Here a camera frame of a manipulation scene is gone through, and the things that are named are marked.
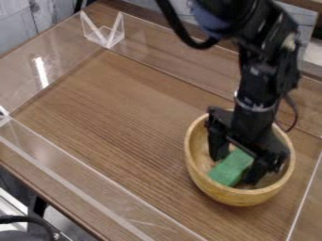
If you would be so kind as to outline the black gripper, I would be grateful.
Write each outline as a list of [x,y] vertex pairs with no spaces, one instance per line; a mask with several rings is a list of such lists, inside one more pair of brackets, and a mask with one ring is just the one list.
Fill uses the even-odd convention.
[[247,106],[236,102],[231,110],[215,105],[207,108],[208,154],[213,161],[228,155],[228,144],[253,157],[243,182],[256,185],[268,172],[277,172],[289,150],[272,133],[275,104]]

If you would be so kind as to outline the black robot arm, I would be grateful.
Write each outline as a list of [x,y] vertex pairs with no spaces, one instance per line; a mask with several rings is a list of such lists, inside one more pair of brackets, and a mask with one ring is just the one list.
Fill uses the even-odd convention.
[[271,0],[193,0],[193,15],[208,42],[236,40],[240,84],[233,109],[207,109],[208,154],[221,161],[233,144],[251,156],[251,164],[235,173],[248,185],[280,170],[289,148],[272,133],[281,101],[299,82],[297,24]]

